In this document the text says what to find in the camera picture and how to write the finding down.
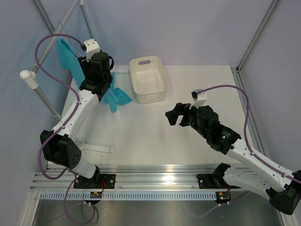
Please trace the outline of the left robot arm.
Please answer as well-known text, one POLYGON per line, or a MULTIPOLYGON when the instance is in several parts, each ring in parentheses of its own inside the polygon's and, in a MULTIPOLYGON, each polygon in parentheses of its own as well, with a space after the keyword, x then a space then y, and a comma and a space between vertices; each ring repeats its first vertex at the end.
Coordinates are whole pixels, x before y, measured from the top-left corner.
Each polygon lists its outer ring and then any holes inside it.
POLYGON ((77 135, 94 107, 102 100, 112 83, 110 73, 114 61, 103 51, 78 58, 84 80, 76 92, 76 99, 63 119, 51 130, 40 135, 40 154, 76 175, 76 189, 113 189, 116 176, 102 174, 99 167, 89 163, 76 144, 77 135))

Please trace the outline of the turquoise t shirt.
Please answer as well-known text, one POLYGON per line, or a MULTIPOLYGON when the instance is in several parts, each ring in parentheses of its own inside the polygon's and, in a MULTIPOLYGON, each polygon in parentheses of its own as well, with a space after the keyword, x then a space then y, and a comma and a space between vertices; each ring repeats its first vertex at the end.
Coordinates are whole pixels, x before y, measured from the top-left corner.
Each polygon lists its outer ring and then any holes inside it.
POLYGON ((115 74, 111 73, 112 82, 93 82, 85 78, 79 64, 79 57, 76 57, 67 42, 60 38, 55 43, 58 59, 63 69, 69 69, 79 90, 89 90, 96 93, 100 102, 109 105, 112 113, 117 111, 118 105, 126 105, 132 99, 120 88, 115 87, 115 74))

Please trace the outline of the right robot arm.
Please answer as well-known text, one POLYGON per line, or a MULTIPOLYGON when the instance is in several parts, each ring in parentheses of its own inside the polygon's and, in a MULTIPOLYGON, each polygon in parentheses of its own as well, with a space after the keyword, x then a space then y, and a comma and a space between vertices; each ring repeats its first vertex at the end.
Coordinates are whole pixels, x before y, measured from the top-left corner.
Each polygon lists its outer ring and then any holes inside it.
POLYGON ((165 113, 169 124, 175 125, 179 116, 180 126, 192 127, 214 150, 231 157, 251 169, 248 175, 221 163, 213 172, 213 182, 218 187, 226 184, 240 187, 267 199, 278 211, 292 215, 301 199, 301 172, 293 172, 248 147, 237 132, 222 125, 218 114, 210 106, 196 108, 177 103, 165 113))

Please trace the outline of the light blue wire hanger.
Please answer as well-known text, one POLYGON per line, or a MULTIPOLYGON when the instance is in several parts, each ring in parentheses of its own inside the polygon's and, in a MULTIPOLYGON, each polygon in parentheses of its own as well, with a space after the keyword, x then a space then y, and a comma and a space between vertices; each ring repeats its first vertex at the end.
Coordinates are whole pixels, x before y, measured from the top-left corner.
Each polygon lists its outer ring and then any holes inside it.
MULTIPOLYGON (((64 25, 64 23, 60 20, 59 23, 61 24, 65 34, 68 34, 67 29, 64 25)), ((76 54, 77 57, 81 56, 81 53, 78 51, 78 48, 73 44, 73 41, 70 39, 70 37, 67 37, 69 46, 71 47, 72 51, 76 54)))

